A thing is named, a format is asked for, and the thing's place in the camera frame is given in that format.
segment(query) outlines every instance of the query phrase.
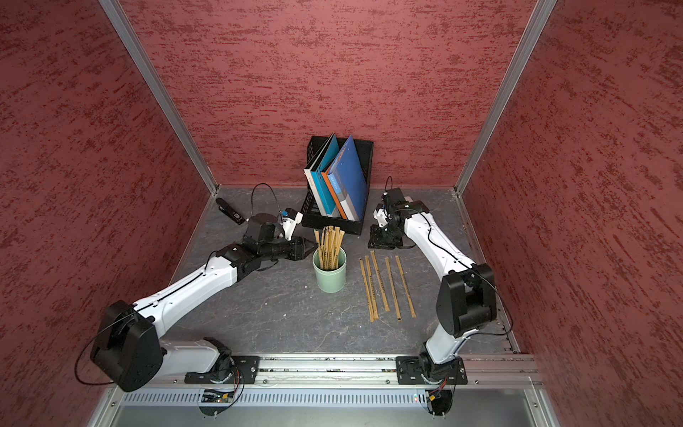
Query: gray tabletop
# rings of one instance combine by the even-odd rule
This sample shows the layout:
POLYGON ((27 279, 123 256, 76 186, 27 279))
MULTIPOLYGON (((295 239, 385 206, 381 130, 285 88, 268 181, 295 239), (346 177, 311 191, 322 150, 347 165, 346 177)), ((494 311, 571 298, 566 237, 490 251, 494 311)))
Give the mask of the gray tabletop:
MULTIPOLYGON (((242 216, 249 216, 251 189, 221 188, 219 197, 242 216)), ((282 209, 299 209, 305 189, 275 189, 282 209)), ((327 294, 316 285, 311 256, 301 261, 281 260, 263 272, 254 272, 234 286, 204 301, 180 319, 164 336, 168 340, 198 340, 213 337, 240 354, 248 353, 415 353, 437 326, 435 305, 440 279, 419 248, 375 250, 385 283, 390 312, 378 300, 380 319, 370 322, 365 284, 358 258, 369 255, 372 210, 380 202, 380 190, 370 191, 361 236, 345 235, 343 248, 348 256, 346 286, 327 294), (401 263, 413 299, 417 318, 410 317, 408 302, 394 256, 401 263), (385 257, 391 268, 402 313, 396 319, 385 257)), ((421 200, 434 215, 438 226, 465 254, 470 254, 462 221, 450 190, 404 190, 404 195, 421 200)), ((253 198, 254 213, 276 214, 277 205, 267 187, 259 187, 253 198)), ((206 262, 208 254, 241 240, 247 224, 236 225, 213 208, 199 224, 176 278, 179 279, 206 262)), ((297 227, 296 236, 315 241, 313 230, 297 227)), ((484 331, 502 332, 498 322, 484 331)), ((501 337, 478 335, 470 339, 463 353, 506 353, 508 343, 501 337)))

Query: robotic arm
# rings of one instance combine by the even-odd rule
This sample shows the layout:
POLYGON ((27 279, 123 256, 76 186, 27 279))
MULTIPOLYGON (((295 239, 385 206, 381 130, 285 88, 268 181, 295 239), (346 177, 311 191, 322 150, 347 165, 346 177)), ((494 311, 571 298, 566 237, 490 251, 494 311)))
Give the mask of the robotic arm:
POLYGON ((314 242, 292 237, 302 214, 288 208, 281 215, 282 224, 273 215, 256 214, 241 242, 215 251, 186 277, 132 306, 117 301, 106 308, 90 359, 124 391, 139 389, 155 376, 186 372, 204 373, 213 383, 228 380, 231 354, 220 342, 159 338, 206 299, 258 270, 263 261, 302 260, 315 250, 314 242))
MULTIPOLYGON (((124 391, 170 374, 199 373, 216 384, 230 380, 232 354, 220 342, 160 338, 200 303, 259 270, 263 261, 302 260, 312 253, 314 242, 292 237, 302 217, 289 208, 282 211, 280 224, 273 215, 256 214, 239 243, 215 251, 205 265, 186 277, 132 305, 123 301, 110 305, 90 359, 124 391)), ((439 325, 417 358, 424 379, 441 382, 458 369, 458 351, 468 337, 496 318, 493 273, 488 265, 476 265, 466 257, 441 232, 429 209, 404 197, 400 189, 384 193, 374 217, 378 225, 370 228, 368 247, 394 249, 407 236, 441 279, 436 301, 439 325)))
POLYGON ((440 382, 457 368, 458 351, 469 336, 496 318, 493 272, 487 264, 476 265, 465 256, 437 226, 429 209, 408 200, 398 188, 384 193, 374 217, 378 225, 370 228, 369 248, 401 247, 402 237, 407 236, 441 279, 436 300, 439 325, 419 355, 425 379, 440 382))

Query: green cup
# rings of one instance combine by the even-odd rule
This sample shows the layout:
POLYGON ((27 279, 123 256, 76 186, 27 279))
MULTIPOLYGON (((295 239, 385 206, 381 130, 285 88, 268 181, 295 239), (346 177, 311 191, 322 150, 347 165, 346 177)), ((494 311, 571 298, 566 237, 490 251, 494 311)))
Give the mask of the green cup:
POLYGON ((313 268, 316 270, 316 279, 318 280, 318 287, 323 292, 333 294, 342 290, 346 285, 346 252, 339 249, 339 265, 340 267, 334 271, 325 271, 320 269, 320 257, 318 251, 313 254, 313 268))

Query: metal base plate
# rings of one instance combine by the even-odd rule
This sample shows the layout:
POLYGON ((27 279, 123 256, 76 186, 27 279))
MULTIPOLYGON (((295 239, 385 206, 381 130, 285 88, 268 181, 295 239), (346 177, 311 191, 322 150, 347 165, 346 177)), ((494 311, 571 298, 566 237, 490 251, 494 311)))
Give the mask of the metal base plate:
MULTIPOLYGON (((254 384, 258 374, 258 364, 261 360, 258 356, 233 356, 235 366, 240 370, 240 382, 254 384)), ((212 384, 218 385, 209 379, 209 373, 188 372, 185 374, 185 384, 212 384)))
MULTIPOLYGON (((396 357, 396 376, 399 384, 429 384, 422 376, 422 368, 417 357, 396 357)), ((450 370, 446 379, 451 385, 467 384, 467 372, 461 358, 458 358, 457 368, 450 370)))
POLYGON ((367 242, 368 249, 396 249, 403 246, 403 238, 401 237, 378 241, 375 236, 378 233, 379 227, 377 224, 370 226, 370 241, 367 242))
POLYGON ((244 384, 254 384, 261 358, 258 356, 233 356, 232 359, 235 361, 235 366, 240 370, 241 381, 244 381, 244 384))

